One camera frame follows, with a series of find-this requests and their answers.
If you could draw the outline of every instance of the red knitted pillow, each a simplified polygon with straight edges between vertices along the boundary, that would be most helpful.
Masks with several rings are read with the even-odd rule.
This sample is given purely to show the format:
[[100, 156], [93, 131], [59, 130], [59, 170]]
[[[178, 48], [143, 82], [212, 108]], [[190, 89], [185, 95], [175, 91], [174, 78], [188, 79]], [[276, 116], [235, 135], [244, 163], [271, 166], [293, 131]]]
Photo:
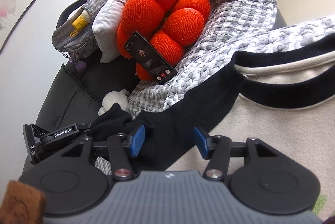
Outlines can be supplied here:
[[[169, 10], [172, 14], [151, 38]], [[175, 66], [185, 53], [184, 47], [200, 36], [209, 14], [209, 0], [128, 0], [117, 31], [118, 49], [121, 55], [131, 58], [124, 44], [137, 31], [146, 39], [151, 38], [150, 44], [168, 63]], [[138, 63], [136, 72], [141, 80], [153, 79]]]

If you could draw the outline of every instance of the gray checkered blanket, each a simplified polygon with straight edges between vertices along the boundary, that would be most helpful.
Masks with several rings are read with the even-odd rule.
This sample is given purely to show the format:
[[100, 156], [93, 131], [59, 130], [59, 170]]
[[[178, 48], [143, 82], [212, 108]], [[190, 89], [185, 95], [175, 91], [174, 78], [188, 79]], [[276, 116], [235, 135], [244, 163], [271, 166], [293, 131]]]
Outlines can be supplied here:
[[227, 63], [237, 50], [271, 53], [299, 48], [334, 32], [334, 16], [271, 31], [277, 0], [210, 0], [212, 12], [196, 43], [177, 64], [178, 74], [164, 85], [141, 81], [127, 111], [161, 112], [181, 100]]

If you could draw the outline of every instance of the smartphone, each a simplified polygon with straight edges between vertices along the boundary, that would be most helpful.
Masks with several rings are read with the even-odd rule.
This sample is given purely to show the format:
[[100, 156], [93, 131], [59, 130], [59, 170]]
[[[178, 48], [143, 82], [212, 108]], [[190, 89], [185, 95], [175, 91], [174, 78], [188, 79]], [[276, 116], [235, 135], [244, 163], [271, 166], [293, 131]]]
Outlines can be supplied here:
[[131, 35], [124, 48], [158, 84], [164, 84], [178, 73], [138, 32]]

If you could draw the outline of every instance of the gray sofa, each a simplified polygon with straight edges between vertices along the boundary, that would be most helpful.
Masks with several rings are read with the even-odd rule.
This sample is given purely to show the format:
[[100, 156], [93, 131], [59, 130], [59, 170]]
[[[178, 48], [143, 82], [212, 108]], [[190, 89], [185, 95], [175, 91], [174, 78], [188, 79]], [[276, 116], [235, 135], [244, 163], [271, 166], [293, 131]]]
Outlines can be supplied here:
[[[277, 12], [273, 29], [286, 26]], [[139, 82], [135, 76], [135, 61], [121, 56], [111, 63], [99, 62], [96, 51], [84, 61], [87, 69], [78, 73], [74, 64], [62, 65], [43, 103], [36, 125], [48, 131], [71, 123], [91, 123], [98, 117], [103, 97], [111, 91], [131, 92]]]

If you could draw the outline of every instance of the purple keychain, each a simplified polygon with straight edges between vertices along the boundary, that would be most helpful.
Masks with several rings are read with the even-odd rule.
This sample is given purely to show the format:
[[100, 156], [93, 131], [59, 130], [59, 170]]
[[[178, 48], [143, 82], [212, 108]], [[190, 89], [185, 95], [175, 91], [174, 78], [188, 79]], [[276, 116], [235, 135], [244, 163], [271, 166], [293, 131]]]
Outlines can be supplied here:
[[72, 58], [69, 58], [69, 62], [76, 64], [76, 69], [79, 73], [83, 73], [86, 70], [86, 62], [75, 61]]

